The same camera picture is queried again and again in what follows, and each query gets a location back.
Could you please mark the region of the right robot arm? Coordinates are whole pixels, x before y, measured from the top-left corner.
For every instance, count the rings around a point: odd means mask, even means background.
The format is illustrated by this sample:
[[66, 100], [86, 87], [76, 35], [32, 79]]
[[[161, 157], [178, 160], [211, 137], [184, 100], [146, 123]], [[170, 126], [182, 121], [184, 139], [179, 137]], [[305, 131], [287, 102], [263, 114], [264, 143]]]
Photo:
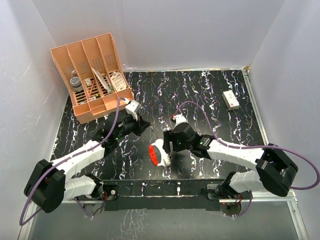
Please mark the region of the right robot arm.
[[233, 199], [248, 191], [269, 191], [286, 197], [298, 172], [298, 166], [283, 150], [267, 145], [247, 149], [243, 145], [219, 142], [212, 135], [199, 135], [184, 122], [163, 133], [163, 149], [167, 154], [188, 150], [199, 158], [223, 160], [249, 169], [232, 171], [222, 184], [206, 189], [211, 195]]

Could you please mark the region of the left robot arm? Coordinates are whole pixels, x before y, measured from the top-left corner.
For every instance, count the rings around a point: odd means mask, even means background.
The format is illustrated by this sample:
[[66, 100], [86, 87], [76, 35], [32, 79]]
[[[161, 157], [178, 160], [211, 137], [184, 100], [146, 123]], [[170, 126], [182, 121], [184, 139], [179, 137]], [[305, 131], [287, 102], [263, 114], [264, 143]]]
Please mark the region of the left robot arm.
[[112, 153], [120, 139], [131, 133], [140, 136], [151, 125], [140, 115], [134, 118], [131, 114], [116, 116], [112, 113], [111, 118], [117, 122], [108, 121], [77, 150], [52, 161], [40, 160], [25, 186], [24, 195], [45, 213], [51, 213], [64, 200], [80, 196], [100, 199], [104, 189], [101, 179], [91, 173], [81, 177], [75, 175]]

